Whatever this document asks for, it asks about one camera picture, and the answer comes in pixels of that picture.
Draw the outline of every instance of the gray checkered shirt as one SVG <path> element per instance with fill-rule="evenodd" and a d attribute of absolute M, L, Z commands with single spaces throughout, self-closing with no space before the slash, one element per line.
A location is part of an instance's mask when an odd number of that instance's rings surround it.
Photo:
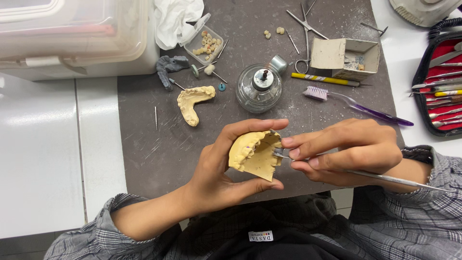
<path fill-rule="evenodd" d="M 335 214 L 333 199 L 317 194 L 244 204 L 196 217 L 183 232 L 177 224 L 141 242 L 120 233 L 110 213 L 147 199 L 119 194 L 94 221 L 58 237 L 45 259 L 202 260 L 242 229 L 268 222 L 366 259 L 462 259 L 462 159 L 428 146 L 406 148 L 403 155 L 433 164 L 428 185 L 457 191 L 397 194 L 378 186 L 355 188 L 349 219 Z"/>

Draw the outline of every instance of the gray work mat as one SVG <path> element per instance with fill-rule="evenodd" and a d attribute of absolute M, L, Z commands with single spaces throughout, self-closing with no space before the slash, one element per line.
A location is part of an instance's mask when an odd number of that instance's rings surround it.
<path fill-rule="evenodd" d="M 378 73 L 364 81 L 373 86 L 352 88 L 291 78 L 290 74 L 295 72 L 292 65 L 282 75 L 284 91 L 275 107 L 263 114 L 252 114 L 243 109 L 237 102 L 235 91 L 237 78 L 246 67 L 267 63 L 276 54 L 287 62 L 306 59 L 303 27 L 289 16 L 286 9 L 299 18 L 302 17 L 300 2 L 296 0 L 205 1 L 204 13 L 212 14 L 206 25 L 223 39 L 230 39 L 216 63 L 215 70 L 228 81 L 226 90 L 218 91 L 217 86 L 221 80 L 203 72 L 199 79 L 189 69 L 169 74 L 170 78 L 184 88 L 209 85 L 215 87 L 215 98 L 195 105 L 200 120 L 196 127 L 191 127 L 184 121 L 178 108 L 176 99 L 180 88 L 174 86 L 172 92 L 166 91 L 157 74 L 118 78 L 122 149 L 129 193 L 156 198 L 186 184 L 194 173 L 202 148 L 213 143 L 226 124 L 248 118 L 288 118 L 289 126 L 278 131 L 285 137 L 317 131 L 347 118 L 369 118 L 339 100 L 321 102 L 304 97 L 301 93 L 307 86 L 323 87 L 342 93 L 366 106 L 395 115 L 382 48 Z M 360 22 L 375 25 L 369 0 L 318 0 L 308 15 L 308 23 L 328 38 L 350 37 L 379 42 L 378 32 L 360 25 Z M 276 28 L 280 26 L 289 30 L 300 55 L 296 53 L 286 34 L 276 34 Z M 265 38 L 265 30 L 271 32 L 271 39 Z M 313 37 L 314 33 L 309 32 L 310 48 Z M 183 48 L 161 51 L 161 55 L 186 56 L 191 64 L 201 66 Z M 309 73 L 329 76 L 329 71 L 314 68 L 310 68 Z M 154 106 L 157 106 L 158 131 L 154 122 Z M 398 143 L 402 146 L 399 128 L 393 127 L 398 132 Z M 228 170 L 226 174 L 235 181 L 254 177 L 234 169 Z M 288 159 L 283 160 L 282 165 L 276 168 L 274 177 L 284 183 L 284 191 L 267 191 L 248 198 L 246 202 L 335 188 L 309 181 L 301 172 L 289 167 Z"/>

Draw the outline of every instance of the purple toothbrush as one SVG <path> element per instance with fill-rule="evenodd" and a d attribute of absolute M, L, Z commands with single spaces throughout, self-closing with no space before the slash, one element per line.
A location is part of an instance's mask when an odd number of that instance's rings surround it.
<path fill-rule="evenodd" d="M 306 91 L 303 92 L 303 94 L 305 96 L 307 96 L 307 97 L 314 98 L 314 99 L 317 99 L 317 100 L 322 100 L 322 101 L 327 101 L 327 95 L 333 96 L 334 98 L 338 98 L 338 99 L 341 99 L 341 100 L 345 101 L 345 103 L 347 103 L 350 107 L 352 107 L 352 108 L 354 108 L 356 110 L 359 110 L 359 111 L 361 111 L 363 113 L 366 113 L 366 114 L 369 114 L 371 116 L 380 118 L 380 119 L 385 120 L 387 122 L 394 123 L 394 124 L 406 125 L 406 126 L 413 126 L 414 125 L 414 123 L 412 123 L 412 122 L 409 122 L 409 121 L 401 119 L 401 118 L 394 117 L 394 116 L 389 115 L 389 114 L 384 113 L 384 112 L 380 112 L 380 111 L 371 109 L 369 107 L 365 107 L 365 106 L 361 105 L 360 103 L 356 102 L 354 99 L 352 99 L 350 97 L 347 97 L 347 96 L 342 95 L 342 94 L 334 93 L 334 92 L 329 92 L 327 89 L 323 89 L 323 88 L 320 88 L 320 87 L 308 87 L 306 89 Z"/>

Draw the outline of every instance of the small cardboard box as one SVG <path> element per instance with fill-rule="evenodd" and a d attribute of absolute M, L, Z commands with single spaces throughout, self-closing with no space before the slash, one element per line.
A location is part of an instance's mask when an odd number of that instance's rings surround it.
<path fill-rule="evenodd" d="M 378 43 L 353 40 L 314 38 L 311 49 L 313 68 L 332 69 L 332 77 L 345 80 L 363 81 L 378 69 L 380 51 Z"/>

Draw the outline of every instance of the rubber polishing disc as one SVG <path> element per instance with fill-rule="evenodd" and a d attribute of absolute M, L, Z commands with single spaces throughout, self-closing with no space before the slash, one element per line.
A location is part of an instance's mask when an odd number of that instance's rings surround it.
<path fill-rule="evenodd" d="M 194 77 L 199 78 L 199 70 L 197 70 L 194 64 L 191 65 L 191 71 L 193 72 Z"/>

